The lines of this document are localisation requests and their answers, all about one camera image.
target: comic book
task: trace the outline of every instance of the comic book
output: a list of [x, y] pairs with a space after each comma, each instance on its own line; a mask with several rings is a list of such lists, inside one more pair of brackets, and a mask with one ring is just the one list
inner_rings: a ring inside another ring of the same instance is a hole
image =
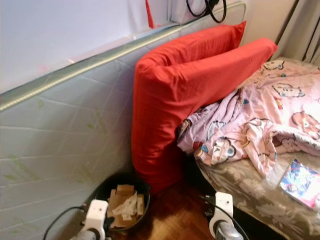
[[297, 159], [290, 164], [280, 187], [295, 200], [320, 211], [320, 174], [302, 165]]

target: pink blanket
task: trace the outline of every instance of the pink blanket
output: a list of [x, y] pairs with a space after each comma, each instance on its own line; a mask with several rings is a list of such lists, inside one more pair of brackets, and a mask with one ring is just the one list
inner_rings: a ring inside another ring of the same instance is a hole
[[242, 88], [189, 116], [178, 146], [208, 165], [249, 158], [262, 176], [278, 154], [320, 156], [320, 69], [265, 63]]

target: wall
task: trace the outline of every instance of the wall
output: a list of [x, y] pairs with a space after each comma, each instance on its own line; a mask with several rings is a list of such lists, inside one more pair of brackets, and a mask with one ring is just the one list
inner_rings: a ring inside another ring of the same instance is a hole
[[246, 44], [259, 38], [275, 42], [295, 1], [252, 0], [252, 13], [242, 42]]
[[[149, 4], [165, 24], [168, 0]], [[1, 93], [150, 31], [145, 0], [3, 0], [0, 15]]]

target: red pillowcase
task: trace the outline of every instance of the red pillowcase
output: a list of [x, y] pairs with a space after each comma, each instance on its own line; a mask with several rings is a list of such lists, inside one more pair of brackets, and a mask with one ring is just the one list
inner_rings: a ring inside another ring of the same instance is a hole
[[267, 39], [237, 48], [245, 24], [180, 37], [150, 51], [136, 64], [132, 161], [151, 192], [183, 176], [184, 154], [175, 141], [181, 122], [232, 92], [277, 49]]

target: wastebasket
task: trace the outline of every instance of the wastebasket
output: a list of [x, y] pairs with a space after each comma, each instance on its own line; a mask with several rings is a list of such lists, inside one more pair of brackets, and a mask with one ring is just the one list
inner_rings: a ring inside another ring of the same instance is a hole
[[113, 227], [109, 228], [111, 232], [129, 232], [136, 230], [143, 222], [150, 204], [150, 186], [134, 173], [117, 173], [107, 178], [96, 191], [95, 198], [106, 201], [111, 194], [112, 189], [117, 189], [118, 185], [133, 185], [138, 194], [144, 196], [144, 212], [143, 215], [129, 227]]

